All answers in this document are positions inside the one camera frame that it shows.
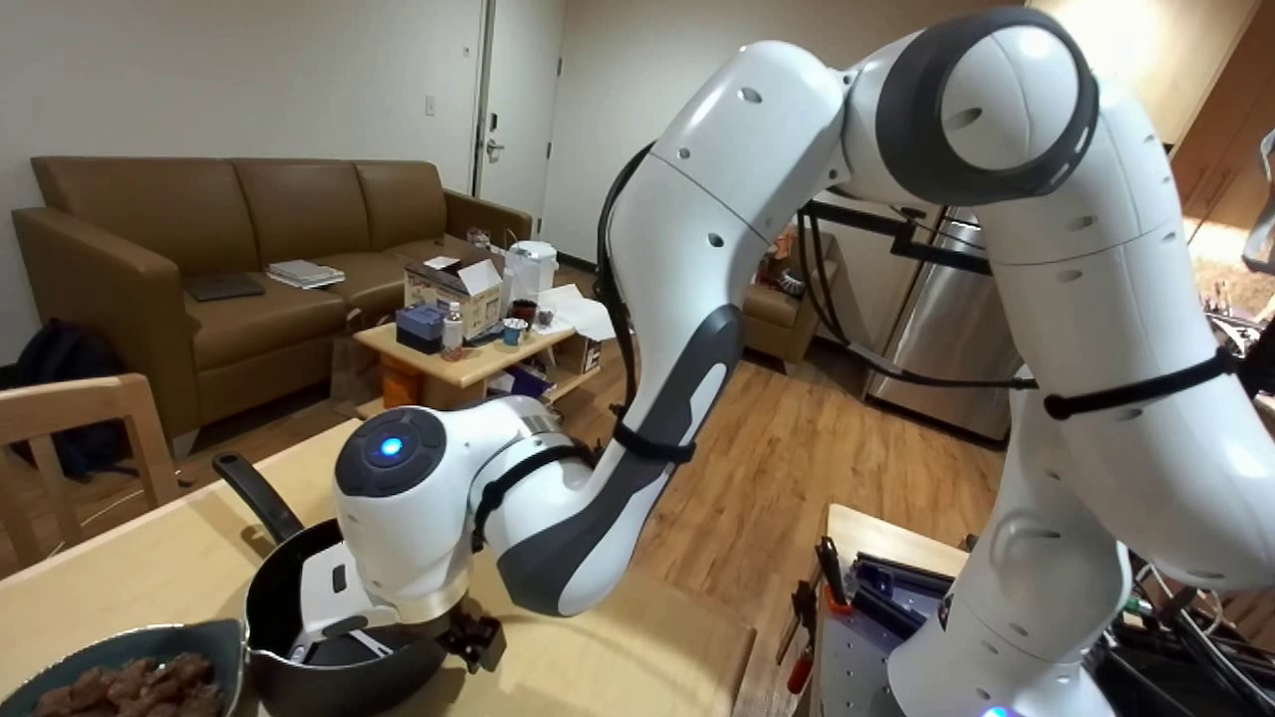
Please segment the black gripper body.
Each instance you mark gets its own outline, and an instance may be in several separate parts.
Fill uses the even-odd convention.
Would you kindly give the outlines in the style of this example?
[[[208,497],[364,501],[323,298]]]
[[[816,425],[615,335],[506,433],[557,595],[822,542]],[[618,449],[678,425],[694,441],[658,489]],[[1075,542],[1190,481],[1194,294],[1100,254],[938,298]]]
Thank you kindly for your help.
[[[352,547],[334,542],[305,562],[299,635],[287,647],[287,660],[342,667],[428,647],[463,657],[467,669],[496,669],[506,655],[506,628],[500,619],[467,607],[467,586],[469,572],[463,554],[453,554],[453,568],[428,599],[428,615],[404,615],[367,595]]]

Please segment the robot base mount table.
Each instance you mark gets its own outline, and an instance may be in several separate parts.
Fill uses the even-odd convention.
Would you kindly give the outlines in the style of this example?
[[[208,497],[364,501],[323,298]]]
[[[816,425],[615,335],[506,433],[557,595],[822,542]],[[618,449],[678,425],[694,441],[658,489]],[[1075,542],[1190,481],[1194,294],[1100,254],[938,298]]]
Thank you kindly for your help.
[[[830,509],[816,542],[826,595],[803,586],[792,611],[809,649],[815,717],[1271,717],[1275,669],[1241,636],[1206,635],[1189,611],[1135,607],[1095,649],[1019,693],[951,687],[978,669],[945,657],[910,687],[893,657],[945,611],[951,551],[893,522]]]

